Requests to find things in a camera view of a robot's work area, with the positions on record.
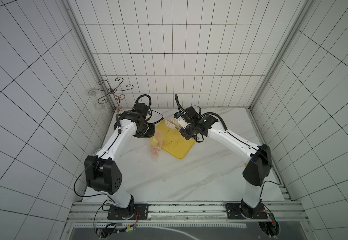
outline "black cable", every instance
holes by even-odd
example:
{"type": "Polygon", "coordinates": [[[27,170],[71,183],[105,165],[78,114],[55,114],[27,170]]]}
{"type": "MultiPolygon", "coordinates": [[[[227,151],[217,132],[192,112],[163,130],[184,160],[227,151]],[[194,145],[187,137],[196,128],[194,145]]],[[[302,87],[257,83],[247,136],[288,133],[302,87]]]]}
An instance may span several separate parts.
{"type": "Polygon", "coordinates": [[[267,208],[267,210],[269,210],[269,212],[270,212],[270,219],[271,219],[271,222],[272,222],[272,225],[273,226],[277,226],[277,222],[276,222],[276,219],[275,219],[275,216],[274,216],[274,214],[272,213],[272,211],[262,202],[262,199],[260,200],[260,202],[263,204],[263,206],[265,207],[265,208],[267,208]]]}
{"type": "Polygon", "coordinates": [[[279,178],[278,173],[276,172],[276,170],[275,170],[275,168],[273,166],[271,166],[271,167],[274,169],[275,175],[276,175],[276,177],[278,178],[278,181],[279,181],[279,184],[277,184],[275,182],[272,182],[272,183],[275,183],[277,185],[281,185],[281,179],[279,178]]]}
{"type": "Polygon", "coordinates": [[[141,96],[139,96],[136,100],[135,100],[135,103],[137,103],[141,98],[143,97],[148,97],[149,99],[149,105],[148,105],[148,108],[150,108],[151,106],[151,97],[148,95],[148,94],[142,94],[141,96]]]}
{"type": "Polygon", "coordinates": [[[181,117],[183,117],[183,114],[182,114],[182,113],[184,113],[185,110],[183,109],[183,107],[182,107],[181,104],[179,103],[178,95],[175,94],[175,95],[174,95],[174,98],[175,98],[175,102],[177,103],[178,112],[179,112],[179,114],[181,115],[181,117]]]}
{"type": "Polygon", "coordinates": [[[148,114],[149,114],[149,118],[145,119],[145,122],[149,121],[152,117],[152,112],[151,112],[151,108],[148,109],[148,114]]]}
{"type": "Polygon", "coordinates": [[[202,136],[202,141],[197,141],[197,140],[196,140],[196,142],[203,142],[203,140],[205,140],[205,139],[203,138],[203,135],[202,135],[202,134],[201,134],[201,136],[202,136]]]}
{"type": "Polygon", "coordinates": [[[109,199],[106,199],[106,200],[103,202],[102,206],[100,206],[100,207],[98,208],[97,212],[96,212],[95,215],[94,215],[94,219],[93,219],[94,233],[95,233],[95,235],[97,235],[97,237],[99,237],[99,238],[101,238],[101,237],[100,237],[100,235],[97,234],[97,231],[95,230],[95,217],[97,216],[97,213],[98,213],[98,211],[99,211],[101,208],[102,208],[102,210],[104,210],[104,209],[103,209],[103,206],[106,204],[107,201],[109,201],[109,199]]]}
{"type": "Polygon", "coordinates": [[[236,137],[235,137],[234,135],[232,135],[231,133],[229,133],[229,132],[227,132],[227,133],[230,134],[231,137],[234,137],[236,140],[240,141],[241,143],[246,144],[247,146],[252,147],[254,150],[257,150],[257,151],[258,151],[258,149],[255,149],[253,146],[251,146],[251,145],[245,143],[244,141],[239,140],[238,138],[236,138],[236,137]]]}
{"type": "Polygon", "coordinates": [[[122,129],[121,129],[121,122],[119,121],[119,116],[120,116],[121,114],[119,114],[119,113],[117,113],[117,114],[115,114],[115,120],[117,121],[117,125],[118,125],[118,134],[121,134],[121,132],[122,132],[122,129]]]}
{"type": "MultiPolygon", "coordinates": [[[[109,149],[111,148],[111,146],[113,146],[113,144],[115,143],[115,141],[117,141],[117,138],[119,137],[119,134],[117,135],[117,137],[114,139],[114,142],[110,145],[110,147],[107,149],[107,151],[109,151],[109,149]]],[[[84,172],[93,164],[95,163],[96,161],[98,161],[102,156],[105,155],[106,152],[104,152],[100,157],[97,157],[91,164],[89,164],[84,171],[81,172],[81,174],[77,177],[76,181],[74,182],[74,185],[73,185],[73,190],[74,190],[74,193],[79,196],[79,197],[94,197],[94,196],[98,196],[98,195],[106,195],[105,193],[100,193],[100,194],[95,194],[95,195],[90,195],[90,196],[82,196],[82,195],[79,195],[77,192],[76,192],[76,183],[78,181],[78,179],[80,178],[80,176],[82,174],[84,174],[84,172]]]]}
{"type": "Polygon", "coordinates": [[[156,124],[156,123],[162,121],[162,120],[163,120],[163,115],[162,115],[161,113],[158,113],[158,114],[162,116],[158,121],[155,121],[155,122],[147,122],[147,121],[151,118],[151,116],[150,116],[150,118],[146,120],[146,123],[149,124],[149,125],[151,125],[151,124],[156,124]]]}
{"type": "MultiPolygon", "coordinates": [[[[179,111],[179,113],[181,114],[181,116],[183,117],[183,114],[181,113],[181,110],[182,110],[183,112],[185,112],[185,109],[183,109],[183,107],[182,107],[181,104],[179,103],[177,94],[174,95],[174,98],[175,98],[175,101],[177,102],[178,111],[179,111]]],[[[209,114],[209,115],[214,115],[214,116],[216,116],[216,117],[221,121],[221,123],[222,123],[224,129],[227,130],[227,126],[226,126],[226,124],[225,124],[225,121],[223,121],[223,119],[221,118],[221,116],[219,116],[219,115],[216,114],[216,113],[212,113],[212,112],[203,113],[202,115],[197,116],[197,117],[191,117],[189,114],[187,114],[187,117],[189,117],[189,118],[191,118],[191,119],[197,119],[197,118],[203,118],[204,116],[206,116],[206,115],[208,115],[208,114],[209,114]]]]}
{"type": "Polygon", "coordinates": [[[104,154],[102,154],[100,157],[98,157],[97,159],[95,159],[91,164],[89,164],[89,165],[85,168],[85,170],[83,170],[83,171],[81,172],[81,174],[77,177],[77,179],[76,179],[76,181],[74,182],[74,185],[73,185],[74,193],[75,193],[77,196],[79,196],[79,197],[94,197],[94,196],[98,196],[98,195],[105,195],[104,193],[100,193],[100,194],[95,194],[95,195],[90,195],[90,196],[82,196],[82,195],[79,195],[79,194],[76,192],[76,183],[77,183],[78,179],[80,178],[80,176],[81,176],[82,174],[84,174],[84,172],[86,171],[86,169],[88,169],[91,165],[93,165],[94,162],[98,161],[98,159],[100,159],[104,154]]]}
{"type": "Polygon", "coordinates": [[[190,107],[197,107],[197,108],[199,108],[199,113],[198,113],[198,115],[200,115],[200,114],[201,114],[201,112],[202,112],[202,108],[200,108],[198,105],[193,105],[193,106],[190,106],[190,107]]]}
{"type": "Polygon", "coordinates": [[[276,183],[276,182],[273,182],[273,181],[270,181],[270,180],[264,181],[263,184],[262,184],[261,194],[259,195],[259,198],[262,196],[264,184],[267,183],[267,182],[270,182],[270,183],[273,183],[273,184],[276,184],[276,185],[281,185],[280,183],[276,183]]]}

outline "black panel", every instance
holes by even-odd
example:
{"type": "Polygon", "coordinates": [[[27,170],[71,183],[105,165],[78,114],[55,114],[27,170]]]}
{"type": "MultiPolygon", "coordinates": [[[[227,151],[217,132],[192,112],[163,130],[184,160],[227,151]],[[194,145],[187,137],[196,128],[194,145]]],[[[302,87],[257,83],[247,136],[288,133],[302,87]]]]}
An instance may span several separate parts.
{"type": "Polygon", "coordinates": [[[103,179],[109,185],[109,193],[113,195],[122,183],[122,173],[116,162],[105,160],[103,165],[103,179]]]}
{"type": "Polygon", "coordinates": [[[264,178],[270,173],[271,164],[270,147],[263,144],[251,155],[251,160],[243,172],[245,180],[254,186],[262,186],[264,178]]]}
{"type": "Polygon", "coordinates": [[[206,115],[197,122],[198,126],[202,126],[202,132],[200,134],[207,137],[207,132],[211,129],[211,125],[218,122],[218,119],[211,115],[206,115]]]}
{"type": "MultiPolygon", "coordinates": [[[[148,219],[149,204],[134,204],[134,211],[138,212],[138,220],[148,219]]],[[[120,214],[118,214],[118,208],[114,205],[110,206],[109,213],[107,215],[109,220],[125,220],[120,214]]],[[[129,220],[135,220],[135,213],[129,220]]]]}
{"type": "Polygon", "coordinates": [[[88,182],[89,180],[94,180],[94,167],[93,166],[93,161],[95,161],[97,159],[97,156],[87,156],[85,161],[84,161],[84,165],[85,165],[85,176],[86,176],[86,182],[88,182]]]}
{"type": "MultiPolygon", "coordinates": [[[[228,219],[246,219],[242,216],[239,205],[241,204],[225,204],[228,219]]],[[[259,203],[256,209],[262,211],[264,210],[264,205],[259,203]]],[[[267,219],[267,214],[264,212],[257,212],[253,215],[253,219],[267,219]]]]}

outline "plastic bag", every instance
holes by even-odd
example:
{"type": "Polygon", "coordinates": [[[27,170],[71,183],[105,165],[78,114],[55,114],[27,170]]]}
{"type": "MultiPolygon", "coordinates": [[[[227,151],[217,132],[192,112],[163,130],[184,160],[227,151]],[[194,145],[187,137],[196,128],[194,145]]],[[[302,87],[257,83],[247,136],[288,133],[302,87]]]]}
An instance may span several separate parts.
{"type": "Polygon", "coordinates": [[[163,142],[164,135],[162,132],[156,129],[154,136],[149,138],[149,144],[151,146],[151,154],[155,159],[158,159],[159,151],[164,145],[163,142]]]}

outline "decorative metal holder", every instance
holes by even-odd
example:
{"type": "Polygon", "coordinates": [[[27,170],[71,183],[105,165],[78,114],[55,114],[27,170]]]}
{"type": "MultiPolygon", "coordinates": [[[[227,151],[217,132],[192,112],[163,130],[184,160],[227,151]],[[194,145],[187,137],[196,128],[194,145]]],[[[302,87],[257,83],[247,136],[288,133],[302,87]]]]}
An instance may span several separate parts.
{"type": "Polygon", "coordinates": [[[103,92],[106,92],[106,94],[103,96],[103,97],[100,97],[98,99],[98,103],[100,105],[104,104],[104,103],[107,103],[109,101],[109,99],[106,97],[108,96],[109,94],[113,94],[113,97],[114,97],[114,102],[115,104],[118,104],[117,106],[117,113],[120,113],[122,111],[122,107],[120,106],[121,105],[121,100],[125,99],[125,95],[124,94],[120,94],[120,95],[116,95],[115,93],[116,92],[123,92],[123,91],[127,91],[127,90],[132,90],[134,88],[133,85],[131,84],[128,84],[126,85],[126,87],[128,89],[124,89],[124,90],[118,90],[119,86],[123,83],[123,78],[116,78],[115,81],[119,82],[121,81],[117,87],[115,88],[112,88],[110,86],[110,83],[107,81],[107,80],[100,80],[98,81],[98,85],[103,85],[104,86],[104,89],[106,90],[102,90],[102,89],[97,89],[97,88],[93,88],[93,89],[90,89],[88,92],[87,92],[87,95],[89,96],[94,96],[96,95],[97,93],[99,93],[99,91],[103,91],[103,92]]]}

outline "red wire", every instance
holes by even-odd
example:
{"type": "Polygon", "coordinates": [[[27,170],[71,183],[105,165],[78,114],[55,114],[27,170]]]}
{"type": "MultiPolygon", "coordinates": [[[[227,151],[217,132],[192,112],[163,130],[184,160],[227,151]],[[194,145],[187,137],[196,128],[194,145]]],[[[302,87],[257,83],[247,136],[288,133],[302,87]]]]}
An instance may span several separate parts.
{"type": "Polygon", "coordinates": [[[266,213],[266,214],[270,214],[270,212],[267,211],[267,210],[261,210],[261,211],[258,211],[258,212],[264,212],[264,213],[266,213]]]}
{"type": "Polygon", "coordinates": [[[137,229],[137,222],[138,222],[138,212],[137,211],[135,211],[135,223],[134,223],[134,227],[135,227],[135,229],[137,229]]]}

